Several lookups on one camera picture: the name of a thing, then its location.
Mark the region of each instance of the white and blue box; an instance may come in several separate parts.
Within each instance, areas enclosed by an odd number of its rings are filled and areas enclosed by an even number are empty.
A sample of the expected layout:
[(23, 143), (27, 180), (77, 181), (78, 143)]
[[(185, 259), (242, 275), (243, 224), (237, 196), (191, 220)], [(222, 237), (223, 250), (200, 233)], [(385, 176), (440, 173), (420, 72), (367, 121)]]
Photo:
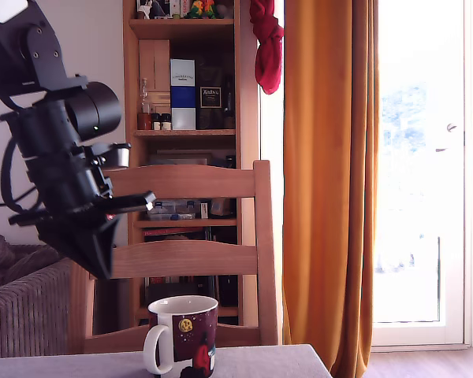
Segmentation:
[(195, 61), (170, 59), (173, 130), (196, 130)]

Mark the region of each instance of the ceramic mug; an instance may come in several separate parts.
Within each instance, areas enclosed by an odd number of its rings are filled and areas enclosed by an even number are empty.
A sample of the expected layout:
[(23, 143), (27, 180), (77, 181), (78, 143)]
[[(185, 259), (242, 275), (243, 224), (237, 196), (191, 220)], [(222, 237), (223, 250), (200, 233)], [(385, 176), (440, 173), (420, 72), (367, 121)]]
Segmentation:
[(148, 372), (163, 378), (207, 378), (215, 363), (218, 301), (184, 295), (149, 307), (151, 329), (143, 345)]

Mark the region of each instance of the table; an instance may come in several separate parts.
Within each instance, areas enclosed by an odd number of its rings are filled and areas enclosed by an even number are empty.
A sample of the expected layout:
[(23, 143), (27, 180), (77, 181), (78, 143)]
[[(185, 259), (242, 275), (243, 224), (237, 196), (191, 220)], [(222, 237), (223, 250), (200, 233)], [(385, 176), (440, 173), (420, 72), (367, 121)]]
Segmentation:
[[(0, 358), (1, 377), (151, 378), (142, 353)], [(331, 378), (309, 345), (219, 348), (212, 378)]]

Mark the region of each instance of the wooden bookshelf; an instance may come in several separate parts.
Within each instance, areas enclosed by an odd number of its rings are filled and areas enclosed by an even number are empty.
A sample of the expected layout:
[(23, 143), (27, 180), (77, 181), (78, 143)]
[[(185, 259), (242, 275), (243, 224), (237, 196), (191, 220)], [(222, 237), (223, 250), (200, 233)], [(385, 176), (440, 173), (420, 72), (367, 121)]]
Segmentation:
[[(248, 17), (248, 0), (225, 0), (234, 5), (234, 20), (137, 20), (136, 1), (123, 0), (123, 49), (125, 75), (125, 127), (126, 142), (132, 144), (130, 168), (147, 164), (152, 154), (160, 150), (230, 150), (235, 151), (236, 167), (249, 169), (259, 158), (258, 150), (258, 90), (255, 82), (255, 53), (257, 41), (252, 34)], [(141, 39), (169, 40), (170, 58), (195, 59), (214, 62), (225, 74), (235, 78), (234, 109), (236, 129), (220, 130), (137, 130), (137, 113), (140, 109), (140, 48)], [(141, 220), (142, 214), (128, 215), (128, 244), (144, 242), (144, 228), (163, 227), (210, 227), (236, 226), (238, 243), (242, 243), (242, 232), (246, 243), (251, 245), (255, 237), (253, 211), (242, 209), (237, 204), (236, 219), (224, 220), (177, 220), (154, 222)], [(250, 220), (244, 225), (244, 219)], [(243, 303), (239, 277), (239, 303)], [(143, 307), (143, 279), (132, 279), (129, 285), (130, 326), (137, 325), (137, 314), (147, 318)], [(220, 308), (220, 316), (238, 316), (243, 321), (242, 306)]]
[(218, 308), (218, 317), (237, 317), (238, 307), (223, 307)]
[(136, 228), (236, 226), (237, 219), (136, 220)]
[(138, 39), (233, 44), (234, 20), (130, 20), (129, 26)]
[(219, 148), (234, 149), (236, 130), (135, 130), (138, 140), (161, 145), (161, 148)]
[(234, 137), (235, 130), (135, 130), (133, 135), (138, 138), (212, 138), (218, 136)]

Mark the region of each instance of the orange curtain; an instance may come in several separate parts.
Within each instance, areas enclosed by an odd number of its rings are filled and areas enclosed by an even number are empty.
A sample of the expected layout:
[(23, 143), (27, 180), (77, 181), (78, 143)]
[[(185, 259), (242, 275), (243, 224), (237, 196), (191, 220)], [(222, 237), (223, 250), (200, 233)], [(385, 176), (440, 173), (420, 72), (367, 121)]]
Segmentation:
[(378, 0), (285, 5), (285, 341), (338, 377), (370, 357)]

